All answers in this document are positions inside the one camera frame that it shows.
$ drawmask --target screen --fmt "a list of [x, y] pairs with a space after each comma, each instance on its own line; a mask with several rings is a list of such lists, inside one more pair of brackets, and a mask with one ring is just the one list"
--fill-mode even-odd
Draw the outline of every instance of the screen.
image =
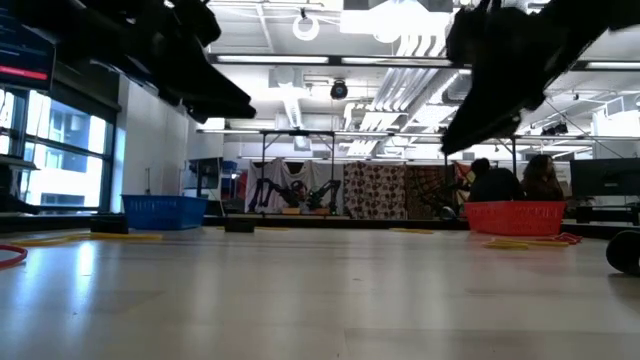
[[573, 196], [640, 195], [640, 159], [571, 161]]
[[13, 1], [0, 0], [0, 84], [48, 91], [55, 48], [12, 16]]

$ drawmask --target floor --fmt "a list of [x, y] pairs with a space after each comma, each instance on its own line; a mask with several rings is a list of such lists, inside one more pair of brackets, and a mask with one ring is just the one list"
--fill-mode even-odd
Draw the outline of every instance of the floor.
[[36, 248], [0, 270], [1, 358], [640, 358], [640, 281], [614, 274], [606, 242], [484, 240], [211, 228]]

